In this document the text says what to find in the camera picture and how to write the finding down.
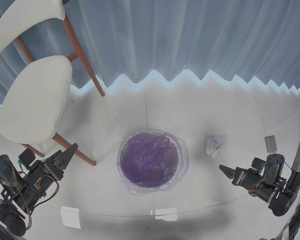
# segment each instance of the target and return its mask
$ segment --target white square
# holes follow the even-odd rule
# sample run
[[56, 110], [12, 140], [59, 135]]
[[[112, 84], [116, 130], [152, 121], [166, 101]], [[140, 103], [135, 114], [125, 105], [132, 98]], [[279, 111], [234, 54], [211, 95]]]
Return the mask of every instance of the white square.
[[79, 209], [61, 207], [62, 223], [65, 226], [75, 227], [80, 229]]

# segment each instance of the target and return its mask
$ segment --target blue curtain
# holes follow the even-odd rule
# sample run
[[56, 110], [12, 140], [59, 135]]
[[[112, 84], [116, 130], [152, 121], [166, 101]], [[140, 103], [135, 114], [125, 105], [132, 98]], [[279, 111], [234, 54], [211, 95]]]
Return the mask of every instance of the blue curtain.
[[[12, 2], [0, 1], [0, 15]], [[300, 1], [70, 0], [64, 7], [107, 87], [121, 74], [138, 83], [156, 70], [171, 81], [185, 69], [199, 79], [212, 70], [227, 81], [256, 76], [300, 87]], [[21, 37], [34, 59], [74, 51], [58, 19]], [[0, 104], [26, 64], [15, 42], [1, 52]], [[81, 88], [90, 77], [79, 59], [72, 65], [73, 85]]]

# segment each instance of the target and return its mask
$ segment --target plastic wrapper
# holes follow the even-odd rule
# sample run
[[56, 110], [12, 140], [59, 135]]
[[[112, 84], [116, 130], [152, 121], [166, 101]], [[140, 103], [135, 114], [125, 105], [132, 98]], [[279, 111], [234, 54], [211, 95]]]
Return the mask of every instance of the plastic wrapper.
[[132, 195], [167, 191], [188, 169], [188, 148], [182, 139], [157, 129], [131, 134], [121, 143], [117, 168]]
[[217, 158], [220, 154], [220, 150], [224, 145], [222, 137], [215, 136], [206, 140], [206, 154], [212, 158]]

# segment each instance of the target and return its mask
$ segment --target trash bin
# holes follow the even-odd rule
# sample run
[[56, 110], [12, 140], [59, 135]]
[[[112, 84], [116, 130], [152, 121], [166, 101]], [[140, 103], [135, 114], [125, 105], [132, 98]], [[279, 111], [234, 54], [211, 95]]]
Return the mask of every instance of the trash bin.
[[122, 183], [132, 195], [167, 191], [188, 169], [185, 142], [170, 133], [144, 129], [121, 143], [117, 169]]

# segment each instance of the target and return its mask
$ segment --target floor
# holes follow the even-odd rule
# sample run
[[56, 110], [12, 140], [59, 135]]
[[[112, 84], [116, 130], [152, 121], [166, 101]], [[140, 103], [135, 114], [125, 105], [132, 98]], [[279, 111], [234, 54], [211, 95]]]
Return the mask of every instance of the floor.
[[[275, 217], [266, 203], [233, 186], [218, 166], [249, 168], [254, 157], [265, 159], [264, 137], [269, 135], [276, 136], [278, 153], [291, 166], [300, 142], [300, 95], [255, 79], [249, 84], [239, 78], [221, 82], [207, 76], [197, 86], [187, 75], [167, 89], [160, 79], [148, 79], [139, 91], [122, 84], [105, 97], [95, 87], [85, 93], [71, 88], [58, 133], [76, 142], [97, 165], [91, 167], [77, 157], [71, 160], [57, 196], [34, 211], [25, 238], [275, 238], [300, 199], [286, 215]], [[189, 169], [167, 192], [134, 196], [120, 181], [116, 157], [121, 141], [145, 128], [183, 139]], [[205, 154], [205, 141], [216, 135], [224, 138], [225, 145], [213, 159]], [[1, 152], [16, 164], [23, 147], [2, 137], [0, 142]], [[53, 141], [34, 147], [45, 156], [60, 149]], [[289, 174], [284, 166], [282, 176]], [[51, 186], [48, 194], [54, 189]], [[62, 206], [79, 210], [80, 229], [63, 225]]]

